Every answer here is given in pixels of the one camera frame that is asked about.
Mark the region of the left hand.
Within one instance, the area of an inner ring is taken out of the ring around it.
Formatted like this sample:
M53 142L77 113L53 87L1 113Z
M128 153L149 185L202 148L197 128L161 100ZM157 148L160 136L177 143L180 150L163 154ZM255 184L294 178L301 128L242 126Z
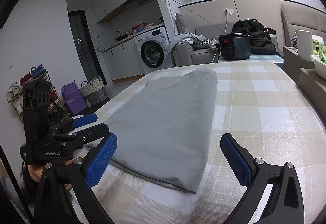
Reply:
M73 160L66 161L65 165L69 165L73 162ZM29 175L32 178L33 181L36 183L40 183L41 175L43 173L44 166L37 165L37 164L31 164L27 165ZM65 184L65 187L67 190L70 190L72 188L71 184Z

